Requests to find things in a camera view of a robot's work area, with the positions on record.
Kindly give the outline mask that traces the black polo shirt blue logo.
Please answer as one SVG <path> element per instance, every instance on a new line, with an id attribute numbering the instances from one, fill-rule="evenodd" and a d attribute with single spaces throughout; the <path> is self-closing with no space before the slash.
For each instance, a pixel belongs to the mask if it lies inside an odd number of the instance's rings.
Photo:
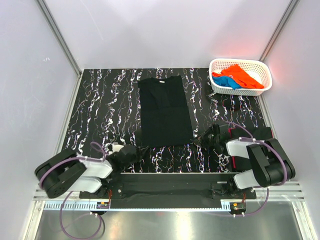
<path id="1" fill-rule="evenodd" d="M 180 75 L 137 82 L 140 100 L 141 145 L 151 148 L 192 142 L 193 128 Z"/>

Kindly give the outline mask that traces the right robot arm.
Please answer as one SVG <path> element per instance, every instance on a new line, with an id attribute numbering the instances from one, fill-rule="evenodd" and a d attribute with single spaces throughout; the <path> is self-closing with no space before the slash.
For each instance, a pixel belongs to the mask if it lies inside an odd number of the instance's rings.
<path id="1" fill-rule="evenodd" d="M 193 139 L 205 150 L 230 156 L 234 162 L 245 160 L 249 163 L 221 187 L 211 187 L 214 195 L 241 198 L 254 188 L 281 186 L 296 176 L 294 165 L 269 127 L 248 130 L 237 123 L 230 127 L 231 124 L 230 121 L 214 123 Z"/>

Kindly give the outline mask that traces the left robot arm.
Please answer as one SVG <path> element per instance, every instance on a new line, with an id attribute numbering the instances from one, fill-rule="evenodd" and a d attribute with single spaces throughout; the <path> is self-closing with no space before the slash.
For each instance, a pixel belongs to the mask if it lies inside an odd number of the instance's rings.
<path id="1" fill-rule="evenodd" d="M 142 160 L 141 148 L 134 145 L 114 142 L 109 152 L 95 141 L 90 146 L 102 157 L 83 156 L 72 149 L 64 149 L 34 170 L 39 187 L 50 199 L 72 191 L 103 198 L 110 182 L 114 183 L 123 170 Z"/>

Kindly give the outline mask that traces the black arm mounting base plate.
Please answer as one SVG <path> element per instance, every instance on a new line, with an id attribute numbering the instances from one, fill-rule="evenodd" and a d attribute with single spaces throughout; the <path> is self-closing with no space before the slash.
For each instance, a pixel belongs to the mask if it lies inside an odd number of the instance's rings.
<path id="1" fill-rule="evenodd" d="M 216 209 L 222 200 L 256 199 L 252 188 L 237 190 L 233 173 L 122 173 L 103 180 L 81 199 L 110 200 L 112 209 Z"/>

